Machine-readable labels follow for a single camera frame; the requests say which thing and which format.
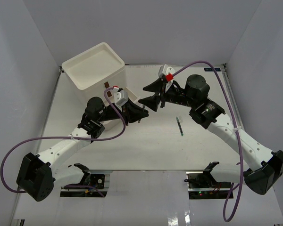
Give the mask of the green gel pen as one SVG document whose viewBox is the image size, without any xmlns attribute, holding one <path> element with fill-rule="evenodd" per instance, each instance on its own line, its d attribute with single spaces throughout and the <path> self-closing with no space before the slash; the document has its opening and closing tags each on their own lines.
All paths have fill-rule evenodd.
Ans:
<svg viewBox="0 0 283 226">
<path fill-rule="evenodd" d="M 179 128 L 180 134 L 181 134 L 181 136 L 183 136 L 183 129 L 182 129 L 181 121 L 180 121 L 179 117 L 176 117 L 176 122 L 177 122 L 177 125 L 178 125 L 178 128 Z"/>
</svg>

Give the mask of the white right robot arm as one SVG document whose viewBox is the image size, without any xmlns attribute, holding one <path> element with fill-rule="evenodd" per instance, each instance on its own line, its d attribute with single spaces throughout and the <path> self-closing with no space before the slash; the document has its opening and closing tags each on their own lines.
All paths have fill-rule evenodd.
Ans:
<svg viewBox="0 0 283 226">
<path fill-rule="evenodd" d="M 265 195 L 283 174 L 283 151 L 274 152 L 235 127 L 225 110 L 209 99 L 210 86 L 201 75 L 190 75 L 184 88 L 175 80 L 168 81 L 168 78 L 171 75 L 145 86 L 143 90 L 153 95 L 140 99 L 139 103 L 153 111 L 163 108 L 165 103 L 189 107 L 189 115 L 197 124 L 218 136 L 236 153 L 242 154 L 249 168 L 238 173 L 238 177 L 243 177 L 252 191 Z"/>
</svg>

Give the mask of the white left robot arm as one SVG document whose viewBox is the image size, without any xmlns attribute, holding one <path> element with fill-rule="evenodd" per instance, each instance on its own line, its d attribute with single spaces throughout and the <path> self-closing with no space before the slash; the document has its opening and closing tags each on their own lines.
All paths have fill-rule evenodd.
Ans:
<svg viewBox="0 0 283 226">
<path fill-rule="evenodd" d="M 79 150 L 98 139 L 105 130 L 104 121 L 123 119 L 125 125 L 148 117 L 149 112 L 131 100 L 121 108 L 105 106 L 99 97 L 91 98 L 78 126 L 59 143 L 38 154 L 28 153 L 22 160 L 16 183 L 35 201 L 47 198 L 54 187 L 89 188 L 95 191 L 104 187 L 95 180 L 89 169 L 80 164 L 61 169 L 60 166 Z"/>
</svg>

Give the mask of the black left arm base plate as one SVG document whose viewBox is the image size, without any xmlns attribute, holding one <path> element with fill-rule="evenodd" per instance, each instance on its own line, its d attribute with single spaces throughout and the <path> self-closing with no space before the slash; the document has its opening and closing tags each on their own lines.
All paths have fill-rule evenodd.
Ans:
<svg viewBox="0 0 283 226">
<path fill-rule="evenodd" d="M 86 188 L 91 190 L 100 190 L 105 188 L 105 174 L 89 174 L 83 176 L 78 184 L 69 184 L 64 188 Z"/>
</svg>

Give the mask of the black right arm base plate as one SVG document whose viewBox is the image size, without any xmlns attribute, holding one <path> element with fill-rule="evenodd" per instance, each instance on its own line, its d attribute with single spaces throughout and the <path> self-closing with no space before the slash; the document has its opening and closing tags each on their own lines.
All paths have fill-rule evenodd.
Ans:
<svg viewBox="0 0 283 226">
<path fill-rule="evenodd" d="M 199 172 L 187 171 L 184 182 L 187 183 L 188 187 L 192 190 L 199 189 L 200 191 L 204 191 L 204 189 L 207 188 L 209 192 L 212 193 L 217 193 L 222 188 L 230 188 L 230 182 L 217 182 L 211 175 L 213 168 L 219 164 L 220 162 L 214 161 L 210 162 L 204 170 Z"/>
</svg>

